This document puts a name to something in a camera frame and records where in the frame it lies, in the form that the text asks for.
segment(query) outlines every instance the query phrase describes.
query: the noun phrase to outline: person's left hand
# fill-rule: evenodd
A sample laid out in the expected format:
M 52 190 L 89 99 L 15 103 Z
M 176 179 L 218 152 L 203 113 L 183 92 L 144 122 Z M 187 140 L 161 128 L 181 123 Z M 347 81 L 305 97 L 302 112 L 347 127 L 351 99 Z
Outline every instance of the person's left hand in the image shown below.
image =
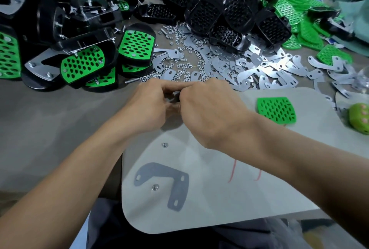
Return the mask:
M 127 122 L 133 134 L 160 129 L 168 117 L 180 114 L 180 104 L 165 100 L 164 94 L 172 94 L 193 85 L 194 82 L 174 82 L 152 78 L 140 83 L 133 95 L 113 118 L 115 122 Z

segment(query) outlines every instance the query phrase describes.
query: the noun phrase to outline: forearm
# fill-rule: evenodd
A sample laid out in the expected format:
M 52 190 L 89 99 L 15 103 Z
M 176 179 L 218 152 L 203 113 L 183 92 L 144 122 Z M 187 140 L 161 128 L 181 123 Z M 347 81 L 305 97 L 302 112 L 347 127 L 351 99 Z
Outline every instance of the forearm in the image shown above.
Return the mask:
M 228 155 L 275 175 L 365 242 L 369 225 L 369 161 L 255 115 Z
M 69 248 L 131 136 L 127 128 L 118 141 L 110 127 L 102 126 L 0 219 L 4 248 Z

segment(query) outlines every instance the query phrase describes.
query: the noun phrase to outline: gray table surface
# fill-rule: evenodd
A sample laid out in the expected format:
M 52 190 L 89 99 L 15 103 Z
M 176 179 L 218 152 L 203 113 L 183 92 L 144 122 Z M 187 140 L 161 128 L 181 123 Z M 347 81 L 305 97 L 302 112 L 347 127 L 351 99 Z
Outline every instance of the gray table surface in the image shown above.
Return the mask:
M 146 1 L 161 3 L 160 0 Z M 154 25 L 156 31 L 161 27 Z M 159 47 L 171 48 L 169 42 L 163 35 L 157 35 Z M 313 69 L 307 63 L 307 57 L 315 56 L 316 51 L 306 48 L 285 51 L 301 55 L 302 64 Z M 357 70 L 369 64 L 368 58 L 354 53 L 351 55 Z M 185 56 L 194 66 L 197 65 L 198 59 L 194 54 L 186 51 Z M 299 87 L 313 88 L 311 80 L 298 80 Z M 121 85 L 118 90 L 109 93 L 90 93 L 71 87 L 41 93 L 27 88 L 22 82 L 0 79 L 0 190 L 27 192 L 32 189 L 113 116 L 125 104 L 137 84 Z M 322 93 L 334 98 L 335 90 L 328 82 L 321 83 L 319 87 Z M 120 159 L 101 196 L 120 197 L 121 165 Z

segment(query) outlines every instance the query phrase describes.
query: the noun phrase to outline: hand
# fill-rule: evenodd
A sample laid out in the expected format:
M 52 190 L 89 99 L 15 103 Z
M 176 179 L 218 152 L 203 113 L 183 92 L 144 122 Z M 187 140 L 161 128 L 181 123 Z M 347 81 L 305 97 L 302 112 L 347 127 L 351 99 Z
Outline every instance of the hand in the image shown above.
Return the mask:
M 236 91 L 224 80 L 196 82 L 180 93 L 184 124 L 205 148 L 224 152 L 223 143 L 256 113 L 247 109 Z
M 180 113 L 179 103 L 167 102 L 164 94 L 172 94 L 193 82 L 174 82 L 152 78 L 140 83 L 125 107 L 114 118 L 132 121 L 133 134 L 160 129 L 168 117 Z

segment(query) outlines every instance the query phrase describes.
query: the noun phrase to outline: pink spot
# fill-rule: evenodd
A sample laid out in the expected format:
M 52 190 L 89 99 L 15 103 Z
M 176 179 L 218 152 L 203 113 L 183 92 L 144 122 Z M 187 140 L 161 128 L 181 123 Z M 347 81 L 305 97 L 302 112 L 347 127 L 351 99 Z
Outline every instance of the pink spot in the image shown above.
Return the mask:
M 231 174 L 231 178 L 229 179 L 228 183 L 232 181 L 233 179 L 233 174 L 234 174 L 234 169 L 236 168 L 236 164 L 237 164 L 237 160 L 234 160 L 234 164 L 233 164 L 233 169 L 232 169 L 232 174 Z
M 262 172 L 262 170 L 260 170 L 259 171 L 259 176 L 256 178 L 256 180 L 254 180 L 254 181 L 259 181 L 259 179 L 260 179 L 260 177 L 261 177 L 261 172 Z

